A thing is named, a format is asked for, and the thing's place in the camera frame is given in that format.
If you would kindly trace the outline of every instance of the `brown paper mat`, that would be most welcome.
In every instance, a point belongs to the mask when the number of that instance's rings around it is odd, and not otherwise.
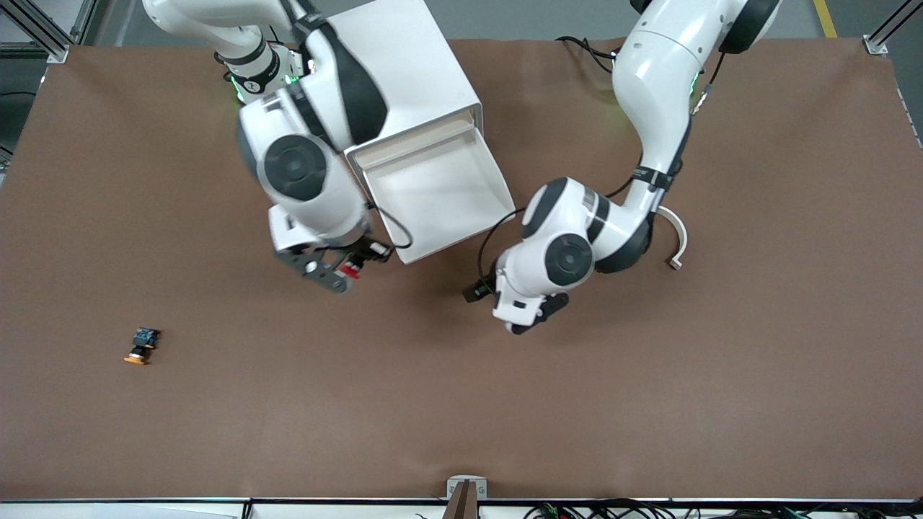
[[[517,203],[630,173],[582,51],[452,46]],[[858,41],[729,56],[665,201],[686,266],[660,222],[523,337],[459,295],[480,237],[346,297],[275,260],[210,54],[49,69],[0,191],[0,497],[920,493],[923,154]],[[138,326],[164,329],[145,368]]]

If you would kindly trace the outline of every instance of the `black cable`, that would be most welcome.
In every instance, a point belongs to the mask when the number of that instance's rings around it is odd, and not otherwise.
[[[904,509],[895,510],[896,513],[887,513],[887,512],[885,512],[885,511],[880,510],[880,509],[877,509],[877,508],[873,508],[873,509],[870,509],[870,508],[863,508],[863,507],[861,507],[861,506],[856,506],[856,505],[854,505],[854,504],[842,503],[842,502],[825,502],[825,503],[821,503],[821,504],[815,506],[814,508],[811,508],[811,509],[809,509],[809,510],[806,510],[805,512],[800,512],[799,514],[802,515],[802,516],[804,516],[804,517],[810,518],[810,515],[811,515],[812,513],[821,512],[821,511],[825,511],[825,512],[851,512],[851,513],[854,513],[854,514],[858,517],[858,519],[873,519],[874,517],[881,517],[881,518],[883,518],[883,517],[888,517],[888,516],[892,516],[892,515],[893,515],[893,516],[899,516],[899,517],[905,516],[905,515],[906,515],[906,516],[910,516],[910,517],[916,518],[915,515],[913,515],[913,514],[912,514],[911,512],[909,512],[908,510],[904,510]]]
[[[574,42],[574,43],[577,43],[584,51],[590,53],[590,56],[593,57],[593,60],[596,62],[596,64],[597,64],[600,68],[602,68],[603,70],[605,70],[606,73],[612,74],[612,69],[609,68],[608,66],[604,65],[603,62],[599,61],[599,58],[604,57],[604,58],[608,58],[608,59],[615,59],[615,58],[616,58],[616,54],[617,54],[617,52],[618,52],[618,50],[619,50],[620,48],[619,48],[619,49],[615,49],[615,50],[613,50],[611,53],[608,53],[608,54],[607,54],[607,53],[604,53],[603,51],[594,49],[594,48],[590,45],[590,41],[587,40],[586,38],[583,38],[583,40],[578,40],[578,39],[574,38],[573,36],[561,36],[560,38],[556,38],[555,41],[556,41],[556,42]]]
[[[625,183],[625,186],[627,186],[628,184],[630,184],[630,183],[631,183],[631,180],[632,180],[632,179],[629,179],[629,181]],[[666,515],[668,515],[668,516],[670,517],[670,519],[677,519],[677,517],[676,517],[675,514],[673,514],[672,512],[670,512],[668,509],[666,509],[666,508],[660,506],[659,504],[649,502],[649,503],[647,503],[647,507],[650,508],[651,510],[654,510],[654,513],[657,513],[657,511],[659,510],[660,512],[663,512],[663,513],[665,513]]]
[[[569,513],[570,515],[573,515],[574,519],[586,519],[586,517],[584,517],[582,513],[577,512],[573,507],[565,506],[563,507],[563,510]]]
[[[401,232],[407,236],[407,239],[409,241],[407,242],[406,245],[395,245],[394,248],[410,248],[414,245],[414,235],[411,234],[410,229],[408,229],[406,225],[401,223],[400,220],[398,220],[397,218],[394,218],[393,214],[381,209],[379,206],[372,204],[372,203],[368,204],[368,209],[374,209],[378,211],[378,213],[381,214],[382,218],[387,218],[391,220],[392,222],[394,222],[394,224],[397,225],[399,229],[401,229]]]
[[[503,218],[500,218],[499,220],[497,220],[497,223],[494,223],[494,226],[490,228],[490,232],[488,232],[488,233],[487,233],[487,236],[484,237],[484,241],[481,242],[481,248],[479,248],[479,249],[477,250],[477,275],[478,275],[478,277],[481,279],[482,282],[483,282],[483,281],[486,281],[486,279],[487,279],[487,276],[484,275],[484,249],[485,249],[485,247],[487,247],[487,242],[490,241],[490,236],[494,235],[494,233],[497,231],[497,229],[498,229],[504,222],[506,222],[507,219],[508,219],[509,217],[515,216],[515,215],[517,215],[517,214],[519,214],[520,212],[523,212],[523,211],[525,211],[525,208],[524,208],[524,207],[520,207],[519,209],[517,209],[517,210],[515,210],[515,211],[510,211],[510,212],[508,212],[506,216],[504,216]],[[485,284],[485,286],[487,287],[487,290],[489,290],[491,294],[493,294],[494,296],[497,295],[497,293],[494,292],[494,288],[493,288],[492,286],[490,286],[490,284]]]
[[[767,512],[765,510],[740,509],[734,510],[729,515],[721,515],[710,519],[781,519],[781,514],[777,512]]]
[[[894,28],[891,29],[891,32],[885,34],[884,38],[881,38],[881,42],[884,43],[888,40],[888,38],[891,38],[891,35],[894,34],[896,30],[900,29],[901,26],[904,25],[904,23],[910,19],[910,17],[914,16],[917,13],[917,11],[920,10],[921,7],[923,7],[923,4],[917,4],[917,6],[914,7],[914,10],[910,11],[909,15],[905,16],[904,19],[902,19],[900,23],[895,25]]]
[[[904,7],[907,7],[907,5],[909,5],[911,2],[913,2],[913,0],[905,0],[904,3],[903,3],[900,7],[898,7],[897,10],[894,11],[894,12],[888,17],[888,19],[884,20],[884,23],[882,23],[881,26],[878,27],[878,28],[875,30],[875,32],[872,32],[872,33],[871,33],[871,36],[869,36],[869,39],[870,39],[870,40],[874,40],[875,37],[878,36],[878,33],[881,32],[882,29],[884,29],[884,26],[886,26],[886,25],[888,25],[889,23],[891,23],[891,20],[893,20],[894,17],[896,17],[897,15],[901,14],[901,11],[904,10]]]
[[[644,510],[642,510],[642,509],[640,509],[640,508],[629,508],[629,509],[627,509],[625,512],[620,513],[619,515],[616,515],[616,518],[617,518],[617,519],[622,519],[622,517],[625,517],[626,515],[628,515],[629,513],[632,513],[632,512],[639,513],[641,516],[644,517],[644,519],[651,519],[651,516],[648,515],[647,513],[645,513]]]
[[[708,84],[711,85],[714,83],[714,79],[718,77],[718,71],[721,70],[721,64],[725,61],[725,54],[721,53],[718,57],[718,65],[714,66],[714,72],[712,73],[712,78],[708,80]]]
[[[534,507],[532,507],[532,508],[529,510],[529,512],[526,512],[526,513],[525,513],[525,515],[522,517],[522,519],[529,519],[529,516],[532,515],[532,512],[537,512],[537,511],[541,510],[541,508],[542,508],[542,507],[540,507],[540,506],[534,506]]]
[[[628,186],[630,186],[632,180],[634,180],[634,178],[629,177],[629,179],[625,181],[625,184],[622,184],[622,185],[619,186],[618,189],[616,189],[615,191],[609,193],[608,195],[605,195],[605,197],[608,198],[608,199],[611,199],[612,197],[615,197],[615,195],[617,195],[618,193],[621,193],[621,192],[624,191]]]

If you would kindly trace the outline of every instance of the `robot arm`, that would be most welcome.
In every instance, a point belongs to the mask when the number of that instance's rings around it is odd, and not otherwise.
[[[335,293],[350,287],[366,261],[386,261],[393,247],[369,237],[365,198],[339,153],[377,137],[388,106],[333,26],[307,0],[144,0],[144,6],[162,29],[214,45],[244,87],[238,91],[248,104],[237,144],[276,203],[269,217],[277,256]],[[290,30],[314,60],[313,73],[295,80],[281,70],[283,56],[297,61],[299,54],[267,45],[257,24]]]
[[[291,30],[308,15],[296,0],[144,0],[148,17],[175,36],[208,42],[231,71],[242,103],[251,103],[304,75],[305,59],[284,45],[267,43],[258,25]]]
[[[499,256],[485,280],[497,296],[493,314],[510,331],[525,332],[563,308],[566,293],[593,270],[625,270],[647,250],[689,137],[689,85],[717,44],[738,53],[759,40],[779,1],[632,0],[641,19],[618,54],[612,85],[641,139],[641,162],[622,205],[572,178],[533,196],[521,243]],[[739,21],[746,23],[737,28]]]
[[[300,2],[304,14],[292,18],[291,27],[316,71],[242,108],[238,146],[277,204],[270,209],[277,256],[343,293],[366,261],[387,261],[393,252],[369,237],[365,199],[339,155],[377,137],[388,106],[336,30],[310,3]],[[333,262],[325,260],[331,250]]]

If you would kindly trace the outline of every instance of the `black strap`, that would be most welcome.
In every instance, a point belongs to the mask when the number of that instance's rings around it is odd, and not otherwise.
[[[227,64],[227,65],[246,65],[247,63],[256,61],[257,58],[259,58],[259,56],[263,54],[263,51],[265,49],[266,49],[266,38],[260,38],[259,45],[257,45],[257,48],[254,49],[252,53],[247,54],[244,57],[224,57],[221,54],[218,54],[216,52],[215,60],[218,61],[220,59],[223,64]]]
[[[298,5],[305,10],[305,15],[303,17],[295,19],[294,10],[289,0],[282,0],[282,8],[285,9],[285,16],[289,19],[289,23],[292,24],[292,36],[295,42],[301,44],[312,30],[326,23],[327,19],[324,18],[324,16],[320,14],[320,11],[314,7],[314,4],[308,0],[296,1]]]
[[[333,143],[330,141],[330,136],[327,135],[327,130],[324,129],[324,124],[320,122],[318,113],[314,111],[314,105],[311,104],[311,100],[307,99],[301,85],[295,82],[286,86],[285,89],[288,90],[289,95],[292,96],[294,106],[298,109],[298,113],[301,114],[301,118],[305,120],[307,129],[311,132],[311,135],[320,137],[333,148]]]
[[[646,182],[658,189],[669,191],[670,187],[673,186],[673,181],[677,178],[677,173],[666,174],[649,167],[638,166],[634,173],[631,174],[631,178]]]
[[[608,217],[609,199],[596,193],[596,213],[593,215],[593,223],[590,223],[590,228],[586,230],[586,239],[590,240],[590,243],[596,241],[599,233],[603,231],[603,225]]]
[[[234,81],[237,83],[238,86],[240,86],[242,89],[250,93],[263,93],[264,91],[266,91],[266,85],[270,84],[270,81],[272,81],[272,79],[275,78],[279,74],[279,65],[281,64],[279,55],[276,54],[275,51],[271,49],[270,49],[270,52],[272,53],[272,59],[270,59],[270,65],[267,66],[266,69],[260,72],[259,74],[256,74],[255,76],[251,76],[250,78],[245,78],[243,76],[232,74],[232,77],[234,78]],[[259,88],[256,91],[249,89],[248,86],[250,86],[251,83],[258,85]]]

